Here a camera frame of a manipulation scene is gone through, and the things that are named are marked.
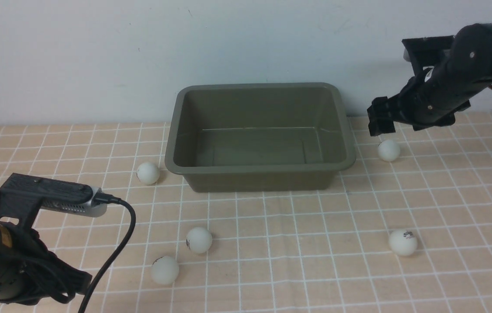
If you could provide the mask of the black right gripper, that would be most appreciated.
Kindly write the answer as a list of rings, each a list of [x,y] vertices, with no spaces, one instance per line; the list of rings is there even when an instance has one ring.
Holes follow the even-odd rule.
[[[490,85],[492,77],[476,69],[441,65],[425,70],[394,97],[372,101],[367,109],[369,134],[395,133],[394,121],[417,129],[452,125],[454,114],[470,108],[470,99]]]

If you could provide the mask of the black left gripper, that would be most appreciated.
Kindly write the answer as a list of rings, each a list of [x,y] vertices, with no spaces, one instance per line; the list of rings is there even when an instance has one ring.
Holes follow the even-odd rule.
[[[35,231],[0,222],[0,303],[35,305],[43,298],[69,303],[91,295],[93,276],[49,251]]]

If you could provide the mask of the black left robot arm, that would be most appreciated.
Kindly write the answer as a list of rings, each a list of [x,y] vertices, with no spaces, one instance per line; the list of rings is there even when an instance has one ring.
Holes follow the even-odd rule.
[[[90,287],[90,273],[62,261],[39,232],[0,221],[0,303],[34,306],[44,298],[69,303]]]

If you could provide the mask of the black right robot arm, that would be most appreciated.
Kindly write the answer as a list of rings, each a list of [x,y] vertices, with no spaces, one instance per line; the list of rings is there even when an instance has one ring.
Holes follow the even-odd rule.
[[[395,123],[414,131],[451,126],[472,97],[492,90],[492,23],[471,24],[454,36],[405,38],[402,44],[414,75],[397,95],[372,101],[371,136],[394,133]]]

